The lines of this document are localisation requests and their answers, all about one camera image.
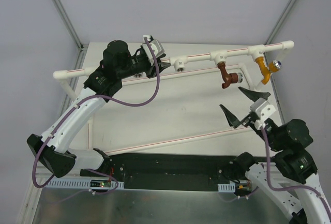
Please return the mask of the brown water faucet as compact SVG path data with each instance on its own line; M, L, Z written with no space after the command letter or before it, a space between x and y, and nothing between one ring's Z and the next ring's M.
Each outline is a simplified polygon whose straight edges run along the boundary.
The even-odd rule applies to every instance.
M220 62L217 64L218 69L220 70L221 77L223 79L222 89L228 88L231 84L242 83L244 77L238 73L228 73L225 68L225 62Z

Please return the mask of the white PVC pipe frame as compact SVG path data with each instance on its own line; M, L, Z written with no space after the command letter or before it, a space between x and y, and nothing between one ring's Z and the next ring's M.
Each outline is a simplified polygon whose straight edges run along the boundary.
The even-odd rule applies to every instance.
M157 79L130 77L87 121L70 144L73 150L99 148L108 155L158 153L187 155L238 155L244 151L262 156L264 148L251 128L231 128L220 104L239 117L252 104L239 89L272 92L255 59L278 51L283 60L294 42L235 48L204 44L165 46L165 62L171 64ZM217 64L225 62L228 73L240 72L242 83L222 89Z

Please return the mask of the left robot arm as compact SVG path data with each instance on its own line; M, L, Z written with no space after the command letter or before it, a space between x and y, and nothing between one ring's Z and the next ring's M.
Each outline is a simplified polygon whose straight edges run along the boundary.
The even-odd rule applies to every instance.
M67 175L72 169L91 169L98 177L109 172L108 156L94 148L90 151L72 151L69 146L74 137L92 115L123 87L122 80L144 73L156 78L160 86L160 73L170 66L162 62L165 57L162 44L153 37L144 37L144 42L135 54L130 54L128 44L122 40L108 43L99 66L84 82L83 89L53 127L41 135L32 134L27 145L35 156L34 164L40 162L57 178Z

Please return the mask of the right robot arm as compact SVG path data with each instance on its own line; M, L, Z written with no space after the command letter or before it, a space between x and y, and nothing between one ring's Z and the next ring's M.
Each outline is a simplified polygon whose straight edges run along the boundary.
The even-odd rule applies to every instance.
M317 166L306 150L313 138L303 120L292 119L277 126L271 119L275 107L268 101L270 93L239 87L253 104L239 120L220 105L228 124L251 128L263 139L266 165L259 164L244 152L222 169L230 181L248 179L279 206L290 223L330 223L330 205L320 185Z

